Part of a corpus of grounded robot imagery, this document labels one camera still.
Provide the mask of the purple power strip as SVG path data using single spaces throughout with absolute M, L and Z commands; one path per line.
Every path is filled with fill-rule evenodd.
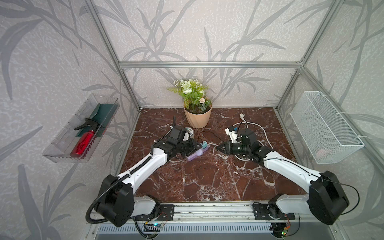
M 187 160 L 188 161 L 192 161 L 193 159 L 195 158 L 199 158 L 201 157 L 206 151 L 208 150 L 208 148 L 205 148 L 205 149 L 199 149 L 197 150 L 195 153 L 187 156 Z

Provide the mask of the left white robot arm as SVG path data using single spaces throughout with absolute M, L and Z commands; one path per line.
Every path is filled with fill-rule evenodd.
M 154 142 L 150 152 L 133 167 L 117 176 L 108 175 L 104 178 L 99 195 L 86 212 L 87 223 L 110 222 L 121 227 L 130 219 L 142 221 L 158 218 L 161 203 L 153 197 L 137 197 L 136 191 L 150 175 L 173 157 L 200 156 L 203 148 L 203 144 L 194 138 Z

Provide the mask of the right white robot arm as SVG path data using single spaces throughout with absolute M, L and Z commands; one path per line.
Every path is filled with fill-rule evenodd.
M 291 161 L 272 148 L 261 145 L 255 132 L 226 129 L 230 140 L 216 149 L 226 155 L 241 156 L 272 170 L 301 187 L 304 195 L 276 195 L 265 207 L 272 219 L 282 214 L 312 215 L 321 223 L 333 225 L 350 205 L 349 199 L 335 174 L 306 168 Z

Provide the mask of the round tin can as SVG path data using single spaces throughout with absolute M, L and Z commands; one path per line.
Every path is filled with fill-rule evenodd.
M 194 130 L 192 128 L 186 127 L 185 130 L 186 130 L 186 133 L 184 136 L 184 141 L 194 137 Z

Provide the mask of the beige flower pot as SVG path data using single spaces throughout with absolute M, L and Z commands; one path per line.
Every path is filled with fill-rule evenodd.
M 190 100 L 184 100 L 183 107 L 192 128 L 202 129 L 207 126 L 213 108 L 212 101 L 208 97 L 200 98 L 195 105 Z

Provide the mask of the green artificial flowering plant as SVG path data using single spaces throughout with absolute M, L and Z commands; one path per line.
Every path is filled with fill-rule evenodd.
M 199 80 L 175 80 L 169 91 L 179 95 L 183 99 L 183 107 L 189 113 L 199 115 L 208 112 L 212 108 L 212 101 L 207 96 L 208 86 Z

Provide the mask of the pink object in basket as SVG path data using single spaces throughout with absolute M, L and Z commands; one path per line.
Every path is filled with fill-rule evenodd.
M 332 150 L 320 149 L 316 152 L 316 158 L 323 159 L 323 158 L 326 158 L 331 153 L 332 153 Z

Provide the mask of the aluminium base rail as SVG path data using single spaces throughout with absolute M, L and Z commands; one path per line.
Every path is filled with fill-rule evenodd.
M 129 220 L 151 221 L 192 221 L 202 219 L 247 219 L 255 221 L 283 221 L 285 216 L 292 215 L 294 220 L 298 210 L 289 210 L 284 213 L 276 210 L 276 216 L 269 213 L 268 203 L 264 202 L 220 202 L 220 203 L 173 203 L 162 204 L 154 199 L 134 197 L 132 200 L 122 200 L 110 203 L 101 201 L 92 204 L 86 212 L 86 221 L 89 224 L 102 224 L 110 222 L 117 228 Z

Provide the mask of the red handled pruning shears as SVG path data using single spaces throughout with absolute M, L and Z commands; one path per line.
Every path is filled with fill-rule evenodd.
M 89 150 L 89 147 L 93 144 L 97 130 L 100 127 L 100 124 L 95 120 L 85 118 L 85 123 L 74 128 L 74 130 L 78 131 L 87 127 L 90 127 L 90 129 L 86 133 L 82 134 L 81 138 L 79 139 L 74 149 L 70 153 L 70 156 L 73 158 L 79 158 L 79 159 L 85 158 Z

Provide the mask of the clear plastic wall tray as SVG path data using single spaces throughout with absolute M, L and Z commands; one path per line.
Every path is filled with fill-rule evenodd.
M 91 94 L 43 156 L 54 163 L 87 163 L 120 107 L 117 97 Z

